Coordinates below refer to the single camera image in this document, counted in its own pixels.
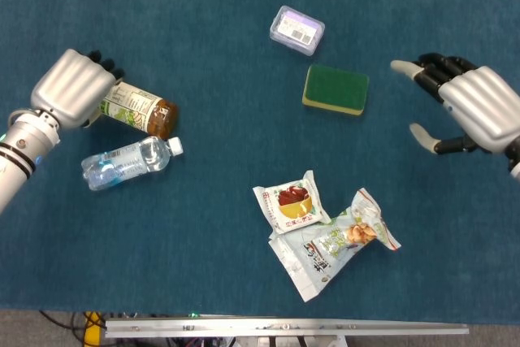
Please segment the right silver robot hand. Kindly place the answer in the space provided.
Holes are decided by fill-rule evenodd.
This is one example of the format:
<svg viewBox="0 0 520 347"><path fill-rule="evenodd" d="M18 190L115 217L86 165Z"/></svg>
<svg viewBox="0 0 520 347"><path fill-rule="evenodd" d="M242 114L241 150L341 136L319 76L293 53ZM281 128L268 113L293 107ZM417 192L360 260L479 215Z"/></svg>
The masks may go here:
<svg viewBox="0 0 520 347"><path fill-rule="evenodd" d="M461 137L439 140L421 125L409 130L433 154L482 150L504 154L509 172L519 171L519 95L487 66L476 66L462 57L438 53L416 61L393 60L391 69L401 73L432 96L464 131Z"/></svg>

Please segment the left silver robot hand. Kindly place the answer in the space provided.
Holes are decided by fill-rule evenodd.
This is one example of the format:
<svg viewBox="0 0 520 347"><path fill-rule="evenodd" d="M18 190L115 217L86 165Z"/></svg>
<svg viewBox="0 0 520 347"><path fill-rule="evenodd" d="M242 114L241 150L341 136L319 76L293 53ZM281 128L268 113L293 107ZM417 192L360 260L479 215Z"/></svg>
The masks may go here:
<svg viewBox="0 0 520 347"><path fill-rule="evenodd" d="M31 107L50 114L63 129L78 128L123 78L124 70L100 51L68 49L35 85Z"/></svg>

